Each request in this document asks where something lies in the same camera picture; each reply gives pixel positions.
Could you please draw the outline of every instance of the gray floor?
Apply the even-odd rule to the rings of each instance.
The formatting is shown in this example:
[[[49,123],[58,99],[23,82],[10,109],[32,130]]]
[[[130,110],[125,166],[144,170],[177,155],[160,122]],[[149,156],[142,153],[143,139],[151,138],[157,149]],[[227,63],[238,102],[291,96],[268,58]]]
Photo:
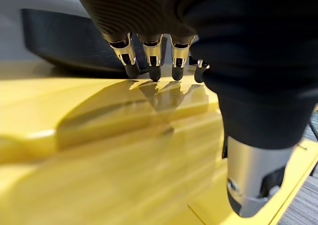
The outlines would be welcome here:
[[[313,125],[318,129],[318,113],[312,117]],[[317,141],[309,126],[304,137]],[[308,177],[304,185],[285,212],[279,225],[318,225],[318,166]]]

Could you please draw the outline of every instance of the metal bracket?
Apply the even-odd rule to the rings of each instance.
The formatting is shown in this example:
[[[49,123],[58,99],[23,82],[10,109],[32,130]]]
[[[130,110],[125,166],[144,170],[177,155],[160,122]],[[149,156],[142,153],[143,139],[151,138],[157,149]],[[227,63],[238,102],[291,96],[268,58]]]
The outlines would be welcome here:
[[[170,36],[172,65],[173,65],[174,68],[177,67],[177,65],[176,65],[177,59],[182,59],[181,68],[184,67],[185,62],[187,61],[187,58],[188,58],[189,48],[190,48],[190,45],[191,45],[193,39],[191,40],[190,44],[188,44],[187,47],[178,48],[178,47],[174,46],[173,41],[172,41],[172,37]]]
[[[135,55],[134,45],[133,45],[133,42],[131,40],[130,33],[127,34],[127,38],[128,38],[128,44],[124,48],[116,48],[116,47],[112,46],[111,44],[109,44],[109,46],[114,50],[117,58],[121,61],[121,63],[124,66],[127,66],[125,60],[123,59],[123,55],[125,55],[125,54],[127,54],[129,56],[129,60],[130,60],[132,65],[134,65],[136,63],[136,55]]]
[[[151,66],[151,61],[150,61],[150,57],[153,56],[156,58],[156,66],[160,66],[161,63],[161,40],[162,40],[162,36],[160,36],[160,40],[158,42],[157,45],[155,46],[148,46],[143,44],[144,47],[144,52],[145,55],[147,57],[147,61],[148,61],[148,65]]]

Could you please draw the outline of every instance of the yellow surface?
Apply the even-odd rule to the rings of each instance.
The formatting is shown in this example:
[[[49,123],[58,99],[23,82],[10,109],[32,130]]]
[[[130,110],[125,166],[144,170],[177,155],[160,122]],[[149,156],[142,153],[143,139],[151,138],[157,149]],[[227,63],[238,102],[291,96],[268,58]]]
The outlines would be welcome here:
[[[1,225],[273,224],[318,158],[303,142],[282,190],[242,219],[227,200],[217,96],[193,76],[32,78],[24,69],[14,79],[5,69]]]

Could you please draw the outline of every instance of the robot fingertip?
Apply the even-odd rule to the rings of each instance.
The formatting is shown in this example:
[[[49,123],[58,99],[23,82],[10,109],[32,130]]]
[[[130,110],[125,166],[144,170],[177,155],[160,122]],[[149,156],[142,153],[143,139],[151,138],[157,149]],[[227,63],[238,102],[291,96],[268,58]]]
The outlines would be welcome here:
[[[181,67],[172,67],[172,78],[175,81],[179,81],[183,78],[183,68]]]
[[[160,66],[149,66],[149,76],[152,81],[158,82],[161,78]]]
[[[137,63],[125,66],[125,70],[129,78],[138,78],[140,75],[140,69]]]
[[[204,71],[205,71],[205,68],[196,67],[195,73],[194,73],[194,80],[197,83],[202,83],[203,82],[203,72]]]

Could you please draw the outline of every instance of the robotic finger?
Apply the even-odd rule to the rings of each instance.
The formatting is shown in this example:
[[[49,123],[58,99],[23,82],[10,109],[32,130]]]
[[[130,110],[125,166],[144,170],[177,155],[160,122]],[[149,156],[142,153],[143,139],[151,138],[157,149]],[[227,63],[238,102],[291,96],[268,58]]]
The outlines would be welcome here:
[[[203,60],[198,60],[197,67],[195,68],[194,79],[198,83],[203,82],[203,73],[205,70],[209,69],[210,65]]]
[[[178,37],[170,36],[172,57],[172,78],[179,81],[183,77],[183,69],[188,58],[189,49],[194,36]]]
[[[138,34],[143,44],[144,52],[149,65],[149,76],[152,81],[157,82],[161,77],[161,43],[162,34],[143,35]]]
[[[134,45],[131,39],[131,33],[127,35],[108,35],[102,34],[109,46],[113,49],[116,57],[124,65],[129,78],[137,78],[140,74],[140,69],[136,60]]]

